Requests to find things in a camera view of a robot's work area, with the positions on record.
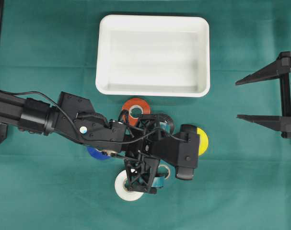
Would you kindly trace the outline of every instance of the green tabletop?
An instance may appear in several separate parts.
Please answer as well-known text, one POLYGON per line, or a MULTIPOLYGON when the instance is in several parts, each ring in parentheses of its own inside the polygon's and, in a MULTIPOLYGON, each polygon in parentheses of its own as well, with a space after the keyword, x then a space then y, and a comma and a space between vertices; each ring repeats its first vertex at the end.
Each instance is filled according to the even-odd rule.
POLYGON ((279 81, 234 85, 291 50, 291 0, 6 0, 0 89, 54 100, 65 91, 117 118, 131 96, 95 87, 99 22, 112 13, 209 22, 210 92, 141 97, 176 130, 190 123, 207 132, 194 180, 173 176, 157 195, 125 202, 114 190, 121 160, 98 161, 57 134, 10 127, 0 145, 0 230, 291 230, 291 140, 236 119, 280 115, 279 81))

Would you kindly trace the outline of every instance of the robotic arm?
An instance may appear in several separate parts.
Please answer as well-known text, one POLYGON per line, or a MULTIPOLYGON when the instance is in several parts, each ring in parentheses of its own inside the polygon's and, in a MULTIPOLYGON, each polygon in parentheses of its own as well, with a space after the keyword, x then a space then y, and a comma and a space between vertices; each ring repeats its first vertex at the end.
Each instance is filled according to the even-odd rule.
POLYGON ((17 126, 20 131, 30 134, 48 136, 55 132, 75 143, 124 159, 128 190, 131 191, 157 192, 151 186, 160 160, 175 167, 176 178, 193 179, 200 142, 197 127, 181 125, 180 131, 172 135, 173 121, 167 115, 141 115, 135 126, 128 123, 127 115, 128 111, 123 110, 118 120, 107 121, 94 110, 90 100, 66 92, 61 92, 58 103, 55 103, 39 92, 0 91, 0 134, 7 125, 17 126), (55 106, 14 96, 35 93, 41 94, 55 106), (172 127, 171 133, 162 129, 160 122, 168 123, 172 127))

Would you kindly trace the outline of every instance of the wire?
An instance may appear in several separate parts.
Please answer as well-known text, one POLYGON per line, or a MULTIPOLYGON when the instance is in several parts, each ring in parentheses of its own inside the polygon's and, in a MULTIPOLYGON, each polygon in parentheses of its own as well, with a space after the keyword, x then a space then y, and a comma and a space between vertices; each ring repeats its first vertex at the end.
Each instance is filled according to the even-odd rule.
POLYGON ((165 131, 163 128, 161 127, 156 127, 154 128, 151 132, 137 138, 137 139, 134 139, 134 140, 131 140, 131 141, 110 141, 110 140, 90 140, 90 139, 86 139, 84 137, 82 137, 83 139, 87 140, 87 141, 94 141, 94 142, 102 142, 102 143, 113 143, 113 144, 132 144, 132 143, 135 143, 139 140, 142 140, 143 138, 146 138, 148 137, 149 135, 155 133, 157 130, 161 130, 163 132, 165 132, 169 137, 175 139, 175 140, 179 140, 179 141, 183 141, 183 142, 187 142, 186 140, 183 140, 183 139, 180 139, 180 138, 177 138, 173 135, 171 135, 169 132, 165 131))
MULTIPOLYGON (((0 92, 2 93, 6 93, 6 94, 10 94, 10 95, 30 95, 30 94, 37 94, 37 95, 40 95, 42 97, 44 97, 46 100, 50 101, 58 110, 60 110, 63 115, 65 115, 65 117, 68 119, 68 121, 70 122, 70 124, 72 125, 73 129, 75 130, 76 132, 76 135, 79 136, 79 132, 74 124, 74 122, 72 121, 72 119, 69 117, 69 115, 63 110, 61 109, 61 107, 56 103, 54 102, 51 98, 49 98, 48 96, 46 96, 44 93, 41 93, 41 92, 38 92, 38 91, 28 91, 28 92, 7 92, 7 91, 3 91, 3 90, 0 90, 0 92)), ((179 141, 183 141, 183 142, 186 142, 186 140, 183 140, 183 139, 180 139, 180 138, 177 138, 173 135, 171 135, 169 132, 167 132, 166 130, 164 130, 163 128, 161 127, 156 127, 154 128, 151 132, 137 138, 137 139, 134 139, 134 140, 131 140, 131 141, 110 141, 110 140, 90 140, 90 139, 86 139, 83 135, 81 135, 81 137, 84 139, 84 140, 87 140, 87 141, 94 141, 94 142, 103 142, 103 143, 113 143, 113 144, 132 144, 132 143, 135 143, 139 140, 142 140, 143 138, 146 138, 148 137, 149 135, 155 133, 157 130, 161 130, 163 131, 164 133, 166 133, 169 137, 175 139, 175 140, 179 140, 179 141)))
POLYGON ((72 119, 69 117, 69 115, 63 109, 61 109, 61 107, 56 102, 54 102, 51 98, 49 98, 48 96, 46 96, 44 93, 37 92, 37 91, 29 91, 29 92, 7 92, 7 91, 4 91, 4 90, 0 90, 0 92, 6 93, 6 94, 10 94, 10 95, 30 95, 30 94, 37 94, 37 95, 40 95, 40 96, 44 97, 46 100, 48 100, 49 102, 51 102, 58 110, 60 110, 60 112, 63 113, 63 115, 68 119, 68 121, 70 122, 70 124, 74 128, 74 131, 76 132, 76 135, 79 136, 78 130, 77 130, 74 122, 72 121, 72 119))
POLYGON ((77 116, 77 118, 88 118, 88 117, 94 117, 94 118, 98 118, 98 119, 103 120, 105 126, 109 128, 109 123, 107 121, 107 118, 102 114, 99 114, 96 112, 94 112, 94 113, 84 113, 83 112, 83 113, 78 113, 78 116, 77 116))
POLYGON ((113 157, 116 157, 116 158, 118 158, 118 159, 124 159, 124 160, 127 160, 127 161, 136 161, 136 162, 140 162, 138 159, 131 158, 131 157, 126 157, 126 156, 122 156, 122 155, 119 155, 119 154, 115 154, 115 155, 113 155, 113 157))

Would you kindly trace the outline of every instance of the white plastic container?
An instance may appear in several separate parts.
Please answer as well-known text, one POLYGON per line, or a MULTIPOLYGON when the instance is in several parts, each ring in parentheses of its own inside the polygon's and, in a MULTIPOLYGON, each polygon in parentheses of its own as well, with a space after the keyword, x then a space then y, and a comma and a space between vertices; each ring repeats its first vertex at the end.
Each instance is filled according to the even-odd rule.
POLYGON ((207 21, 179 16, 104 17, 95 83, 103 94, 204 96, 210 88, 207 21))

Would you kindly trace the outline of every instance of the tape roll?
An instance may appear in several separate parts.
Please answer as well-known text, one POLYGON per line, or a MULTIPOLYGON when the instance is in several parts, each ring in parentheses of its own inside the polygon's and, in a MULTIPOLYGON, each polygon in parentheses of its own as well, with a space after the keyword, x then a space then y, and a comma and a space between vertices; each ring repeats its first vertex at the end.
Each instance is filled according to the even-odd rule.
POLYGON ((92 147, 87 147, 88 153, 90 154, 91 157, 98 159, 100 161, 104 161, 107 159, 110 159, 111 157, 104 155, 101 151, 98 151, 95 148, 92 147))
POLYGON ((158 166, 158 169, 159 169, 160 167, 164 167, 164 168, 168 171, 168 174, 166 175, 166 177, 165 177, 164 179, 165 179, 165 180, 169 179, 169 177, 171 176, 171 170, 170 170, 169 166, 167 166, 166 164, 160 164, 160 165, 158 166))
POLYGON ((126 200, 126 201, 138 200, 144 193, 128 191, 128 189, 125 187, 126 181, 127 181, 127 174, 126 174, 126 171, 123 170, 116 177, 116 181, 115 181, 116 194, 121 199, 126 200))
POLYGON ((198 155, 202 155, 209 146, 209 138, 205 131, 199 127, 197 127, 197 134, 199 134, 199 147, 198 147, 198 155))
POLYGON ((129 99, 128 101, 126 101, 124 103, 124 105, 122 106, 122 110, 128 110, 128 121, 129 121, 129 124, 132 125, 132 126, 135 126, 137 121, 138 121, 138 118, 135 118, 131 115, 131 111, 135 108, 138 108, 141 110, 141 113, 142 114, 150 114, 151 113, 151 108, 150 108, 150 105, 143 99, 141 98, 131 98, 129 99))
POLYGON ((162 188, 164 185, 164 176, 156 176, 153 180, 153 184, 151 185, 152 188, 162 188))

